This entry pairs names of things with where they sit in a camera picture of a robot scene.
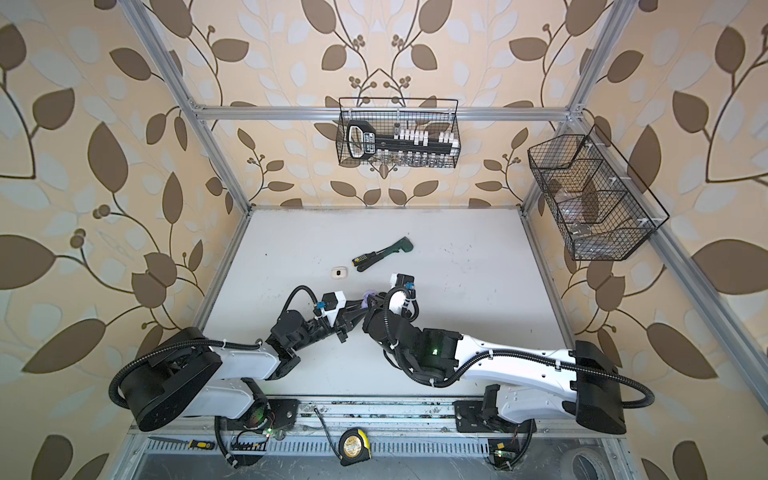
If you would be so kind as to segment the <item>beige earbud charging case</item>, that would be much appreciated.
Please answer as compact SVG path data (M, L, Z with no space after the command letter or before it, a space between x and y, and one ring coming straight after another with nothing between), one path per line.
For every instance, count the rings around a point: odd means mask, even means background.
M348 277L349 271L346 267L336 267L331 270L331 277L336 280L345 279Z

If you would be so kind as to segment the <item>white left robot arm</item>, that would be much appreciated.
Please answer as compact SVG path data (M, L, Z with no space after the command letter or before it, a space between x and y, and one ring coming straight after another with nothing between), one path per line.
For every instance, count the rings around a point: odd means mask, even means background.
M110 400L130 411L143 432L178 418L240 419L267 404L259 384L284 378L300 362L299 351L329 337L345 342L374 304L341 292L312 295L305 318L284 304L269 336L251 344L215 340L187 327L122 367L108 387Z

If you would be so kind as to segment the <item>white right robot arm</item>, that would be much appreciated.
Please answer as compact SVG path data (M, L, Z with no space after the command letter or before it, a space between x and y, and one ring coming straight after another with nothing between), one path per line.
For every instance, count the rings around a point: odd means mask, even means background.
M598 346L532 350L483 341L445 329L415 326L418 303L403 288L368 294L363 329L417 384L445 389L462 380L488 382L490 413L520 424L572 417L598 433L623 435L624 413L651 406L646 385L619 373Z

